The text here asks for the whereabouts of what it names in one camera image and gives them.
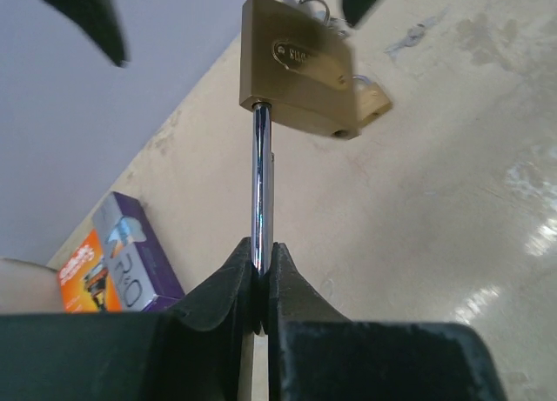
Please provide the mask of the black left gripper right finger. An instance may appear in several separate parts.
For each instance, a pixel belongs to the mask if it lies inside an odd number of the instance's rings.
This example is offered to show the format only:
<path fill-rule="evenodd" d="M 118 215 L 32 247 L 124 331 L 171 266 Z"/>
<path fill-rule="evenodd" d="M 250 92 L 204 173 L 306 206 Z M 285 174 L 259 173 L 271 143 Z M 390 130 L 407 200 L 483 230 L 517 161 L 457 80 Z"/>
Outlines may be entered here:
<path fill-rule="evenodd" d="M 275 243 L 266 332 L 271 400 L 504 400 L 480 336 L 458 323 L 354 321 Z"/>

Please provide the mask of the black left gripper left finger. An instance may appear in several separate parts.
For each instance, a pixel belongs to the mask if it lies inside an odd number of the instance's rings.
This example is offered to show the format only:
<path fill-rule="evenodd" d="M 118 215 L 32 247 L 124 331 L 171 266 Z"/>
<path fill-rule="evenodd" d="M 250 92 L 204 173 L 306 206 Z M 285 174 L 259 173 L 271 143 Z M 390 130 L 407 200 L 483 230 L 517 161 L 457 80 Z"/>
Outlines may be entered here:
<path fill-rule="evenodd" d="M 4 400 L 248 400 L 253 266 L 242 239 L 167 310 L 1 318 Z"/>

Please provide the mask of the long-shackle brass padlock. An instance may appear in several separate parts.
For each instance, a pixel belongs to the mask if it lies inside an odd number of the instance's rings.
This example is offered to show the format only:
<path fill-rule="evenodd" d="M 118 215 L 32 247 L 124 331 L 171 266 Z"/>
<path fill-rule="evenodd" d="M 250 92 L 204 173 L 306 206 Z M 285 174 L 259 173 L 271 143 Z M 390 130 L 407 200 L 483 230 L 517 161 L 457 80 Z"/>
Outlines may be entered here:
<path fill-rule="evenodd" d="M 239 104 L 253 117 L 252 262 L 272 259 L 272 125 L 322 137 L 359 134 L 353 53 L 328 20 L 278 0 L 242 7 Z"/>

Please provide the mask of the small brass padlock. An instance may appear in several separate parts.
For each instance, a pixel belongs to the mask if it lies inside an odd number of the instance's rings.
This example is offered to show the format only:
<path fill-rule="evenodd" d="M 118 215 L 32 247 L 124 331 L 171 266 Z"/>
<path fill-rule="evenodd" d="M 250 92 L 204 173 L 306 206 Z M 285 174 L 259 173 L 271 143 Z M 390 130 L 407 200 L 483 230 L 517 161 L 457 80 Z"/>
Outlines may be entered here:
<path fill-rule="evenodd" d="M 359 128 L 363 129 L 393 108 L 393 102 L 381 86 L 363 75 L 354 75 Z"/>

